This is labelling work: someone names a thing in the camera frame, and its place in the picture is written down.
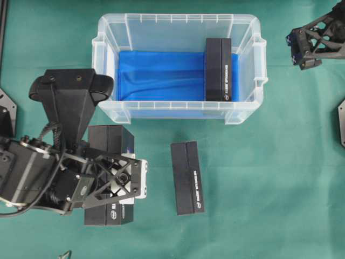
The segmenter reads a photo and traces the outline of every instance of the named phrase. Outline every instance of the black rectangular box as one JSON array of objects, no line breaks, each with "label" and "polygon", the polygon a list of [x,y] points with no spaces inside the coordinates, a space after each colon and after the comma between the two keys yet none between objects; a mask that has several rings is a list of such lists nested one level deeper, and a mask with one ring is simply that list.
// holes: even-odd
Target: black rectangular box
[{"label": "black rectangular box", "polygon": [[171,144],[177,214],[204,212],[197,142]]},{"label": "black rectangular box", "polygon": [[[123,154],[134,153],[134,136],[120,125],[88,127],[88,142],[91,148]],[[119,203],[85,209],[84,225],[111,226],[133,221],[134,205]]]},{"label": "black rectangular box", "polygon": [[206,101],[231,101],[231,39],[207,38]]}]

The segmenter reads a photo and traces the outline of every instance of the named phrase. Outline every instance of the metal bracket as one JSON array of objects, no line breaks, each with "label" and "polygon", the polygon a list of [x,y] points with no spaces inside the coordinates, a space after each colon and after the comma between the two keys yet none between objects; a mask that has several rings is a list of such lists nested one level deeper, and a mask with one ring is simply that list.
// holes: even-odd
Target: metal bracket
[{"label": "metal bracket", "polygon": [[341,145],[345,147],[345,100],[338,106]]},{"label": "metal bracket", "polygon": [[16,118],[17,118],[17,105],[8,97],[8,95],[0,88],[0,106],[5,107],[11,117],[13,136],[16,135]]}]

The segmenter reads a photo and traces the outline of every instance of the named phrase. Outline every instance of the robotic arm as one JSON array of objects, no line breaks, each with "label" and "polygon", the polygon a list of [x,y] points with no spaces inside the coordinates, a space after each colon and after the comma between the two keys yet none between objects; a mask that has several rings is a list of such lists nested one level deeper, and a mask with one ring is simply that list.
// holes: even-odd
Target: robotic arm
[{"label": "robotic arm", "polygon": [[[17,208],[0,217],[31,208],[65,215],[74,208],[146,197],[145,160],[90,148],[81,139],[96,105],[108,99],[113,84],[111,77],[93,69],[47,70],[35,80],[29,97],[43,104],[49,123],[36,139],[0,137],[0,200]],[[43,142],[49,131],[53,146]]]},{"label": "robotic arm", "polygon": [[299,28],[286,37],[291,59],[301,70],[322,64],[321,59],[345,59],[345,0],[331,12]]}]

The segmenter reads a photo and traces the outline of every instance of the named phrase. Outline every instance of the black mounting plate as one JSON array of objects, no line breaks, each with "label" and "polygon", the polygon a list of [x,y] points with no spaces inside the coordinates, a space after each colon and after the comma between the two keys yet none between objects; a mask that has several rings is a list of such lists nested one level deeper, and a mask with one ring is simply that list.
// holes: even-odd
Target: black mounting plate
[{"label": "black mounting plate", "polygon": [[5,107],[10,113],[12,123],[12,136],[16,134],[16,118],[17,118],[17,105],[9,98],[9,96],[0,88],[0,106]]}]

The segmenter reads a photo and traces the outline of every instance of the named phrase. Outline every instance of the screw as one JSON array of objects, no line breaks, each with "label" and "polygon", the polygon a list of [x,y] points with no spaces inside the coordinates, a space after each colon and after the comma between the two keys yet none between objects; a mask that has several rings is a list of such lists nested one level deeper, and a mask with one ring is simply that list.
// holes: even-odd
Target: screw
[{"label": "screw", "polygon": [[10,158],[9,158],[8,156],[4,155],[4,156],[2,157],[2,161],[3,161],[3,162],[8,162],[8,161],[10,161]]}]

